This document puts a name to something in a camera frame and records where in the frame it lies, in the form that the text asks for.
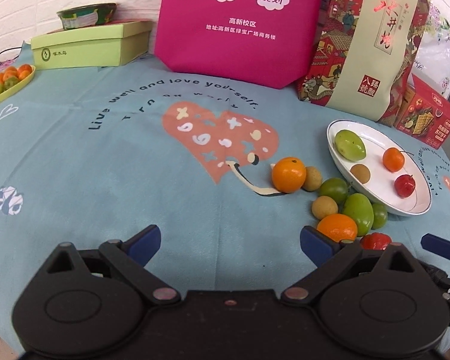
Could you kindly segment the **yellow tray with fruits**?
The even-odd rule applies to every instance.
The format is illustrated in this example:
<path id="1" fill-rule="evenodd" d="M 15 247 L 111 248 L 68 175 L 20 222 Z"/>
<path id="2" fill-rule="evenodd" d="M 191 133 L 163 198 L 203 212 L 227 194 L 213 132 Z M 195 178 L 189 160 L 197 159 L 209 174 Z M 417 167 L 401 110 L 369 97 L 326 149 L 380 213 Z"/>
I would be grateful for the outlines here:
<path id="1" fill-rule="evenodd" d="M 35 66 L 23 64 L 19 68 L 10 66 L 0 73 L 0 103 L 18 93 L 32 82 Z"/>

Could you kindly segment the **large green mango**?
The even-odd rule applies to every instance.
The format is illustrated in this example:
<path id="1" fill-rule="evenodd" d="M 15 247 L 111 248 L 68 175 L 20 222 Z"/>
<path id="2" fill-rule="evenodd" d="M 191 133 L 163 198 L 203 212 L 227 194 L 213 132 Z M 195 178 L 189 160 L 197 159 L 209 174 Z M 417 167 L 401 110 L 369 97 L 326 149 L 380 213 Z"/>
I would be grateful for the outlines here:
<path id="1" fill-rule="evenodd" d="M 361 193 L 349 195 L 342 207 L 341 213 L 351 217 L 358 228 L 358 236 L 366 236 L 374 222 L 374 211 L 369 199 Z"/>

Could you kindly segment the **red cracker box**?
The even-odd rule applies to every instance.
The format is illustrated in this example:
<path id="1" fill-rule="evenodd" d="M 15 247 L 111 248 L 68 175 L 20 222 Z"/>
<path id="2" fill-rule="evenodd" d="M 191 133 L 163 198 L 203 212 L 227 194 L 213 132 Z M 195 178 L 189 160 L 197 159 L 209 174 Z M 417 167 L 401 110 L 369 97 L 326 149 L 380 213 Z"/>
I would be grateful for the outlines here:
<path id="1" fill-rule="evenodd" d="M 450 103 L 416 75 L 411 76 L 394 127 L 439 149 L 450 135 Z"/>

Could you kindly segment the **small green lime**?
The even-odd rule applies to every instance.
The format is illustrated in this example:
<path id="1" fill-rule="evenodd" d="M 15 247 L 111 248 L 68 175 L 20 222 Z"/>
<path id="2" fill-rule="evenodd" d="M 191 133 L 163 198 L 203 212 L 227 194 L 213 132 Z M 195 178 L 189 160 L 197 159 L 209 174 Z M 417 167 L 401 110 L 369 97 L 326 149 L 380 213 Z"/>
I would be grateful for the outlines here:
<path id="1" fill-rule="evenodd" d="M 386 207 L 381 203 L 373 203 L 372 209 L 374 214 L 374 221 L 371 228 L 373 230 L 383 228 L 388 221 L 388 212 Z"/>

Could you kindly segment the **white floral bag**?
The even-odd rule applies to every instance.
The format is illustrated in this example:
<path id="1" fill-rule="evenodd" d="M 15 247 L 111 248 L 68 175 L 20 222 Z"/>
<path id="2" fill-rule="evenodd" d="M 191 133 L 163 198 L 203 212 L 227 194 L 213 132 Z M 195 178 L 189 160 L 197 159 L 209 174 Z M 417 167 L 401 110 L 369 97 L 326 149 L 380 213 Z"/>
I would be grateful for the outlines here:
<path id="1" fill-rule="evenodd" d="M 450 99 L 450 0 L 429 0 L 430 10 L 412 73 Z"/>

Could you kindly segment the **orange with stem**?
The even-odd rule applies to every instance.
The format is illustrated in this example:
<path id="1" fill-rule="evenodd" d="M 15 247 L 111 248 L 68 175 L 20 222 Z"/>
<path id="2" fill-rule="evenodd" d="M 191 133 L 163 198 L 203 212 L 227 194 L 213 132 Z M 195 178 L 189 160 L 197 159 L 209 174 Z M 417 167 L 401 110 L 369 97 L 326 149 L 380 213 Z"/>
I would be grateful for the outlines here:
<path id="1" fill-rule="evenodd" d="M 399 150 L 396 147 L 388 148 L 383 153 L 382 164 L 389 172 L 401 171 L 405 165 L 405 154 L 411 155 L 410 152 Z"/>

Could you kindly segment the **magenta tote bag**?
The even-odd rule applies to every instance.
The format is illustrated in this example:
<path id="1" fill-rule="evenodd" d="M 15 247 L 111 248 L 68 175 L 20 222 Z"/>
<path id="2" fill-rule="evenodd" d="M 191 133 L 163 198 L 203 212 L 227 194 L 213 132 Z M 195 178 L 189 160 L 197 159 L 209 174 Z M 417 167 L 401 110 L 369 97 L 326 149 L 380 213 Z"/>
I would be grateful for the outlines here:
<path id="1" fill-rule="evenodd" d="M 321 0 L 161 0 L 155 55 L 172 71 L 282 89 L 311 65 Z"/>

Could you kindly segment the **blue printed tablecloth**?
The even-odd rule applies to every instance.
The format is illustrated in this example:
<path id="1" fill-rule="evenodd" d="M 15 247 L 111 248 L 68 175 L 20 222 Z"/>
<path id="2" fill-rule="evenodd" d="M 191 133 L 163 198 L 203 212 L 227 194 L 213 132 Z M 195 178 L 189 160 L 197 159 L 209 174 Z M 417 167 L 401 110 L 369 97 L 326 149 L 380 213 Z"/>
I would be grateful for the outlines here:
<path id="1" fill-rule="evenodd" d="M 14 304 L 58 244 L 95 249 L 151 224 L 147 269 L 178 291 L 284 291 L 314 269 L 299 243 L 313 194 L 256 189 L 285 157 L 339 176 L 326 130 L 344 118 L 293 88 L 177 74 L 151 55 L 37 72 L 0 104 L 0 338 L 22 351 Z"/>

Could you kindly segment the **light green cardboard box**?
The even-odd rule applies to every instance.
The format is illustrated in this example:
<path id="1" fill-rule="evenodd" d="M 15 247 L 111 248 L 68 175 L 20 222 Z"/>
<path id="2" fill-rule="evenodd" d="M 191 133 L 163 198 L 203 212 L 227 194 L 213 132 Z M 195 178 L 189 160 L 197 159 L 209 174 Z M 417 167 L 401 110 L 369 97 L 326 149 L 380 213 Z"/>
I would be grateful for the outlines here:
<path id="1" fill-rule="evenodd" d="M 122 66 L 148 52 L 151 20 L 60 30 L 31 39 L 39 70 Z"/>

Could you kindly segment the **white round plate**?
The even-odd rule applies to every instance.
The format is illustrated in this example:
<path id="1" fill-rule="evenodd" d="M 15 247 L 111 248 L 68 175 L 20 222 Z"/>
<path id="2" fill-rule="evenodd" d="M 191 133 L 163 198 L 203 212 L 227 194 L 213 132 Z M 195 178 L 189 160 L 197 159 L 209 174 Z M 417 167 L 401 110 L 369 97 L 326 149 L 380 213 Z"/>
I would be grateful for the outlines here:
<path id="1" fill-rule="evenodd" d="M 341 130 L 356 133 L 364 143 L 367 156 L 360 161 L 370 171 L 370 180 L 362 184 L 351 172 L 355 164 L 343 157 L 336 148 L 335 135 Z M 334 164 L 353 188 L 366 195 L 374 203 L 387 207 L 389 213 L 401 216 L 417 216 L 427 213 L 432 207 L 433 195 L 424 173 L 409 154 L 405 155 L 404 167 L 398 172 L 390 172 L 382 163 L 388 148 L 401 147 L 384 133 L 359 122 L 346 119 L 332 121 L 326 131 L 328 150 Z M 410 197 L 400 197 L 394 188 L 394 181 L 401 175 L 409 175 L 415 180 L 415 189 Z"/>

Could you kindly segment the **red beige liquor bag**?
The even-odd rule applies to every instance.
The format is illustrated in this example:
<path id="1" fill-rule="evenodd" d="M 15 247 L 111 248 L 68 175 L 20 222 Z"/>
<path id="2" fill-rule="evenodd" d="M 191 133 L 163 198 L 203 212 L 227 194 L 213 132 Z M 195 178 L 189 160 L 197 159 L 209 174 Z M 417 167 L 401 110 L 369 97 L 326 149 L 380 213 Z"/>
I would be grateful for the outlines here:
<path id="1" fill-rule="evenodd" d="M 329 0 L 299 99 L 393 125 L 429 9 L 429 0 Z"/>

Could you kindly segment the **small red apple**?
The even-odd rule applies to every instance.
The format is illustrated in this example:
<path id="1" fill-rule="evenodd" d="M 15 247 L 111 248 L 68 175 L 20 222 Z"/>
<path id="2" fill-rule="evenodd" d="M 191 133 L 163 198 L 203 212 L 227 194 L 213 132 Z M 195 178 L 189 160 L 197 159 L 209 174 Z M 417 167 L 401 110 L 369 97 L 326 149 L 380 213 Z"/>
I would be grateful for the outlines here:
<path id="1" fill-rule="evenodd" d="M 416 190 L 416 181 L 412 175 L 404 174 L 396 178 L 393 186 L 399 197 L 407 198 Z"/>

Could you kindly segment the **brown longan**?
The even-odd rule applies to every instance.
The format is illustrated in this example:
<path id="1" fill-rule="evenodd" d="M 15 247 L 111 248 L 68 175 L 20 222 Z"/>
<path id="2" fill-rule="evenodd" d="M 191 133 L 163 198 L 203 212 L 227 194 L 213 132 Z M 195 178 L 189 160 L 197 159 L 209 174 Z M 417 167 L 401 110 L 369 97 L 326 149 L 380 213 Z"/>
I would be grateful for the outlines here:
<path id="1" fill-rule="evenodd" d="M 363 185 L 371 179 L 371 171 L 369 168 L 361 163 L 353 165 L 350 169 L 351 174 Z"/>
<path id="2" fill-rule="evenodd" d="M 324 219 L 329 215 L 337 214 L 338 211 L 339 209 L 337 203 L 328 196 L 317 197 L 311 205 L 312 215 L 317 220 Z"/>
<path id="3" fill-rule="evenodd" d="M 307 192 L 314 192 L 319 189 L 321 184 L 323 183 L 323 177 L 319 169 L 315 166 L 307 166 L 306 170 L 306 178 L 304 184 L 301 186 Z"/>

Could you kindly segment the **orange tangerine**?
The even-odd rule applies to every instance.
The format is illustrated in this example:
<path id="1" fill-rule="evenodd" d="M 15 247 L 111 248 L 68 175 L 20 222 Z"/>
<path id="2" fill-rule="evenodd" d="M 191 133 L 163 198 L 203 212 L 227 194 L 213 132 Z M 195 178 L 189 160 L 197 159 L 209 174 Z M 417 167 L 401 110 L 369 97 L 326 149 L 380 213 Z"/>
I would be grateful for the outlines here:
<path id="1" fill-rule="evenodd" d="M 282 158 L 271 170 L 272 184 L 281 193 L 295 193 L 303 186 L 305 180 L 305 164 L 299 158 Z"/>
<path id="2" fill-rule="evenodd" d="M 317 224 L 317 231 L 334 242 L 354 241 L 358 236 L 358 226 L 345 214 L 330 214 Z"/>

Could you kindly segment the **green patterned bowl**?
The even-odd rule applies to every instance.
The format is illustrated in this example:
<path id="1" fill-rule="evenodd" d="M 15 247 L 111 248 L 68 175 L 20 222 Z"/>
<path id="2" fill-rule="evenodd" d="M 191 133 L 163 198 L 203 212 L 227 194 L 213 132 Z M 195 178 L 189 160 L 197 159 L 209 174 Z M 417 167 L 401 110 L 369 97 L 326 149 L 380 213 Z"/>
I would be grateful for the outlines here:
<path id="1" fill-rule="evenodd" d="M 64 30 L 104 25 L 112 21 L 118 5 L 115 2 L 89 4 L 57 12 Z"/>

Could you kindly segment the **green fruit rear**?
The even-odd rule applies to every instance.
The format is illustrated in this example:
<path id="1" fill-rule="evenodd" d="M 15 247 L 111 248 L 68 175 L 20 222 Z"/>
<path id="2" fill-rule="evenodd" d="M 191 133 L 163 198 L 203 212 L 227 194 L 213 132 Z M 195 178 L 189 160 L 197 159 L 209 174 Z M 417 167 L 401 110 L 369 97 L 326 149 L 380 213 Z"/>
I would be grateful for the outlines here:
<path id="1" fill-rule="evenodd" d="M 326 196 L 341 206 L 346 198 L 349 196 L 350 186 L 341 178 L 330 178 L 325 180 L 318 189 L 318 195 L 320 197 Z"/>

